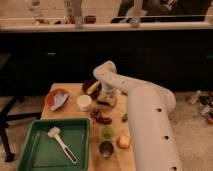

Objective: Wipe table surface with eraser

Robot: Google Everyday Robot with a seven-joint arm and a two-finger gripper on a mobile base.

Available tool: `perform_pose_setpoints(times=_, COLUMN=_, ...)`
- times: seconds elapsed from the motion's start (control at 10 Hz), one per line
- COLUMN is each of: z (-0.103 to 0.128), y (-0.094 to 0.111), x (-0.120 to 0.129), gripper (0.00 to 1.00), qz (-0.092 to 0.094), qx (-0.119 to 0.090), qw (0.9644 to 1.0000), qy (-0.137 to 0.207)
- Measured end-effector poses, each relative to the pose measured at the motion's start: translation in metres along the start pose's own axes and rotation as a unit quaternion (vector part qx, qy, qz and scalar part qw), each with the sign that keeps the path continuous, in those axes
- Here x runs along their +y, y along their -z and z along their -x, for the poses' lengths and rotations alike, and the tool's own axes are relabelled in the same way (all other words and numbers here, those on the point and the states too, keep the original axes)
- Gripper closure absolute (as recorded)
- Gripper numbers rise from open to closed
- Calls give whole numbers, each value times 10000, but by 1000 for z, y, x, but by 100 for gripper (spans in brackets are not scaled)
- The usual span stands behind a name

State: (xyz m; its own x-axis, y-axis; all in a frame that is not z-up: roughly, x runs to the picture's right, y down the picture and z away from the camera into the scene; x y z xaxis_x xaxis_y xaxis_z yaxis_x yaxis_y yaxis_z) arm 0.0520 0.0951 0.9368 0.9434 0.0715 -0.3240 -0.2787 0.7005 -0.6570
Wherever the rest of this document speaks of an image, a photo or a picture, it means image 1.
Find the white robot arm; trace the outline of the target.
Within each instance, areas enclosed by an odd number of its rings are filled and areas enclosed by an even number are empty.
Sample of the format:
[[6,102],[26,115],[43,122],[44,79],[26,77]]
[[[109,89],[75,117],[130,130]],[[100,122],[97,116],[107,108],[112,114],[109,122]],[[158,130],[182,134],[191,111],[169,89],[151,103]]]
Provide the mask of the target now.
[[176,106],[174,94],[152,82],[119,75],[112,61],[96,67],[93,75],[106,96],[116,89],[127,94],[136,171],[183,171],[168,118]]

